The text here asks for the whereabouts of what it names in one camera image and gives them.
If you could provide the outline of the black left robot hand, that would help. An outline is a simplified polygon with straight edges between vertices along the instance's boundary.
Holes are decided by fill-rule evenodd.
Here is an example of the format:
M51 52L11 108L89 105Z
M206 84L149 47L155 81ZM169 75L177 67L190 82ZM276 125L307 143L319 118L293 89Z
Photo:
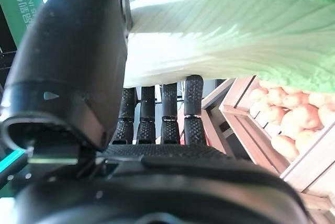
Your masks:
M185 144L176 84L163 87L156 145L154 88L124 89L129 0L48 0L20 44L1 102L2 140L28 153L13 181L10 223L308 223L278 176L206 143L203 79L187 75Z

